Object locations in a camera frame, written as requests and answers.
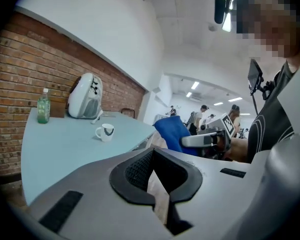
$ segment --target white ceiling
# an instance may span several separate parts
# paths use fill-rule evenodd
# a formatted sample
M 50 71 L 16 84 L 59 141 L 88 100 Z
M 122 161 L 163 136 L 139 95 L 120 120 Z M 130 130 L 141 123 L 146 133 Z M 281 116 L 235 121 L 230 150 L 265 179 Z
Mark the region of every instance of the white ceiling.
M 210 86 L 208 84 L 200 82 L 199 85 L 193 90 L 191 87 L 194 84 L 194 80 L 189 80 L 179 77 L 170 77 L 171 89 L 174 94 L 179 94 L 186 97 L 188 92 L 192 95 L 188 98 L 191 101 L 198 102 L 201 105 L 205 104 L 213 107 L 216 110 L 227 113 L 230 111 L 231 106 L 236 104 L 240 107 L 241 113 L 249 113 L 250 116 L 247 118 L 255 118 L 256 112 L 253 104 L 244 99 L 237 100 L 235 102 L 229 102 L 228 100 L 238 98 L 238 95 L 226 90 L 222 90 L 215 86 Z M 222 102 L 223 104 L 218 106 L 213 106 L 216 103 Z
M 252 40 L 242 40 L 234 32 L 222 30 L 214 21 L 215 0 L 145 0 L 153 5 L 161 27 L 165 50 L 177 46 L 193 46 L 212 63 L 221 63 L 220 57 L 249 65 L 255 58 L 270 77 L 280 69 L 283 60 Z

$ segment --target brick wall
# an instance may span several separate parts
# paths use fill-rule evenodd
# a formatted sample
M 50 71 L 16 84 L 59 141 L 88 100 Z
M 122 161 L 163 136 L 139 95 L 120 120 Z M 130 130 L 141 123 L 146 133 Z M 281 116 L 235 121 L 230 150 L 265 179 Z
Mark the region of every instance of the brick wall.
M 0 175 L 21 171 L 23 133 L 43 88 L 66 103 L 73 82 L 92 72 L 103 82 L 102 109 L 138 115 L 145 90 L 109 63 L 56 30 L 15 13 L 0 33 Z

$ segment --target green glass bottle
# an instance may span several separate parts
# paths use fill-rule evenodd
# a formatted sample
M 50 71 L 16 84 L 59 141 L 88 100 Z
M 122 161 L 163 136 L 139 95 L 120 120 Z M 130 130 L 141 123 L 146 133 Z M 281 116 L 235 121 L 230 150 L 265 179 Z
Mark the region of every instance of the green glass bottle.
M 50 100 L 48 98 L 49 89 L 44 88 L 42 96 L 37 102 L 37 120 L 40 124 L 46 124 L 50 118 Z

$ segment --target man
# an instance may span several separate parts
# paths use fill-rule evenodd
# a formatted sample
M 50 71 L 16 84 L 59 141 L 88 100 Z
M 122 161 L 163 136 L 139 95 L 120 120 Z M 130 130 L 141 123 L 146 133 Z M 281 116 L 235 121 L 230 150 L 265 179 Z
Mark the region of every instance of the man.
M 200 120 L 202 118 L 202 114 L 206 112 L 209 108 L 206 105 L 202 105 L 200 111 L 195 112 L 195 115 L 190 124 L 189 132 L 191 135 L 197 135 L 197 131 L 200 130 Z
M 176 116 L 176 115 L 177 115 L 177 112 L 174 109 L 174 106 L 171 106 L 170 117 L 173 117 L 173 116 Z
M 284 4 L 283 1 L 298 4 Z M 232 160 L 251 163 L 256 153 L 271 150 L 275 144 L 294 134 L 278 96 L 300 68 L 300 15 L 297 16 L 294 10 L 300 8 L 299 2 L 232 0 L 231 21 L 237 34 L 252 36 L 266 46 L 267 51 L 286 59 L 274 79 L 274 90 L 250 127 L 248 139 L 231 139 L 226 157 Z
M 246 128 L 245 131 L 244 131 L 244 133 L 243 133 L 243 138 L 244 139 L 248 139 L 248 136 L 249 136 L 249 129 Z

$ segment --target light blue table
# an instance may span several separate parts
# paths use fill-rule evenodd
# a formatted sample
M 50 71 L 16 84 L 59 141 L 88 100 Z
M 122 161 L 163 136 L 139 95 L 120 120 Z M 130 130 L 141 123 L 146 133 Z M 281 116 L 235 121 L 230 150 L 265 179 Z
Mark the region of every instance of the light blue table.
M 32 108 L 26 122 L 21 151 L 21 176 L 28 205 L 44 190 L 91 162 L 111 158 L 135 149 L 150 137 L 155 128 L 119 112 L 106 112 L 92 120 L 51 117 L 47 124 L 37 122 L 37 109 Z M 95 135 L 101 124 L 115 126 L 110 142 Z

